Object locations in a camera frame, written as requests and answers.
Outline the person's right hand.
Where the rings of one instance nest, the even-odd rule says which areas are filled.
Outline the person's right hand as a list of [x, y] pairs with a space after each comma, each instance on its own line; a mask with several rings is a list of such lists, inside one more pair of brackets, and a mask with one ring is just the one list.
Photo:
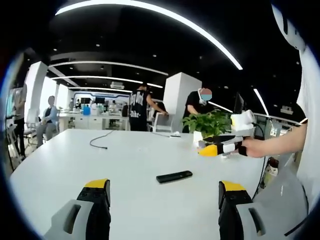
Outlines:
[[261, 158], [268, 154], [266, 152], [265, 141], [253, 138], [244, 139], [237, 151], [240, 155], [252, 158]]

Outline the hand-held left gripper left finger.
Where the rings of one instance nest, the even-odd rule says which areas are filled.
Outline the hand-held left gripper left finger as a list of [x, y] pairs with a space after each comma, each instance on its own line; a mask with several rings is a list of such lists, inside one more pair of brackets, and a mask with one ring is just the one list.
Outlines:
[[71, 199], [51, 218], [46, 240], [108, 240], [110, 235], [110, 180], [85, 184], [77, 199]]

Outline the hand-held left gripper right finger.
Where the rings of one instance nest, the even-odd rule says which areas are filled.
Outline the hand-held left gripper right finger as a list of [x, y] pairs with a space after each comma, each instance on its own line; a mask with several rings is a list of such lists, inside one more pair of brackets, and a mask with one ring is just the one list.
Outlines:
[[278, 240], [279, 204], [265, 189], [251, 198], [238, 183], [218, 184], [219, 236], [221, 240]]

